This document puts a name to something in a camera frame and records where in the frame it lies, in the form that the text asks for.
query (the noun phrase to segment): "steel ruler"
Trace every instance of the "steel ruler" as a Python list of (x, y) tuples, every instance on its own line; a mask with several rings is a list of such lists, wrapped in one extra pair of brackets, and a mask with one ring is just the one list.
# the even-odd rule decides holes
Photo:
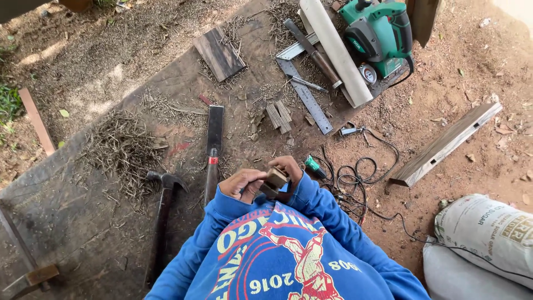
[[(283, 70), (285, 74), (301, 78), (292, 61), (281, 58), (276, 58), (276, 61), (278, 62), (279, 66), (281, 67), (281, 70)], [(320, 128), (322, 133), (327, 134), (328, 132), (332, 131), (333, 126), (322, 111), (322, 108), (320, 108), (317, 101), (314, 99), (307, 86), (294, 82), (292, 80), (290, 81), (290, 83), (293, 85), (294, 89), (296, 90), (296, 93), (298, 93), (298, 96), (305, 104), (305, 107), (307, 107), (307, 109), (309, 110), (309, 113), (317, 123), (318, 128)]]

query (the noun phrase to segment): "wooden workbench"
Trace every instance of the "wooden workbench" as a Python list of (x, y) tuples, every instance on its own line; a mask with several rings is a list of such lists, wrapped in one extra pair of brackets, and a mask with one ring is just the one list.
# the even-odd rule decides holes
[[(224, 132), (232, 132), (233, 136), (224, 139), (223, 156), (231, 160), (233, 169), (265, 169), (264, 164), (271, 159), (274, 150), (276, 155), (294, 154), (296, 159), (308, 155), (327, 136), (316, 125), (311, 127), (307, 123), (304, 118), (306, 110), (300, 107), (289, 108), (292, 110), (294, 147), (285, 146), (288, 134), (282, 136), (279, 130), (274, 130), (267, 117), (260, 125), (259, 139), (252, 142), (248, 138), (251, 127), (247, 106), (249, 109), (253, 107), (252, 100), (260, 96), (261, 86), (272, 78), (283, 76), (279, 68), (273, 67), (269, 56), (275, 46), (268, 41), (268, 18), (260, 13), (267, 5), (266, 0), (251, 0), (237, 12), (243, 16), (254, 15), (254, 20), (239, 29), (249, 69), (244, 71), (233, 90), (217, 88), (200, 75), (199, 53), (190, 48), (125, 97), (117, 108), (138, 112), (147, 88), (156, 89), (181, 103), (187, 101), (187, 106), (206, 108), (198, 99), (198, 94), (203, 93), (225, 106)], [(239, 86), (246, 91), (248, 100), (239, 100), (235, 95)], [(380, 92), (379, 89), (372, 91), (374, 95)], [(319, 102), (327, 104), (329, 99), (324, 97)], [(328, 110), (334, 116), (330, 119), (334, 131), (330, 135), (358, 111), (352, 109), (344, 98), (332, 98), (332, 102), (334, 104)], [(169, 149), (164, 164), (171, 171), (176, 169), (176, 174), (191, 189), (188, 195), (180, 194), (171, 210), (167, 234), (170, 260), (201, 221), (201, 210), (190, 207), (199, 200), (205, 181), (204, 171), (194, 171), (206, 160), (205, 131), (199, 133), (184, 123), (165, 126), (153, 116), (143, 117), (157, 135), (167, 137)], [(74, 135), (65, 146), (0, 192), (4, 207), (13, 213), (37, 263), (40, 266), (54, 263), (61, 273), (51, 282), (51, 291), (44, 295), (36, 291), (27, 298), (140, 299), (147, 292), (142, 286), (158, 196), (154, 195), (145, 216), (134, 213), (127, 201), (114, 211), (115, 203), (102, 195), (104, 189), (113, 190), (109, 185), (112, 179), (106, 181), (98, 171), (87, 180), (87, 190), (75, 185), (72, 180), (76, 172), (74, 160), (85, 145), (87, 130)], [(0, 265), (4, 270), (0, 272), (0, 288), (4, 288), (26, 270), (3, 228), (0, 228), (0, 241)]]

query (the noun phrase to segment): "blue sweatshirt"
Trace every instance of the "blue sweatshirt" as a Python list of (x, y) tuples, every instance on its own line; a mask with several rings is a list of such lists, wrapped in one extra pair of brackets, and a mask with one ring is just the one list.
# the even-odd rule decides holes
[(218, 189), (205, 212), (146, 300), (430, 299), (305, 172), (287, 205)]

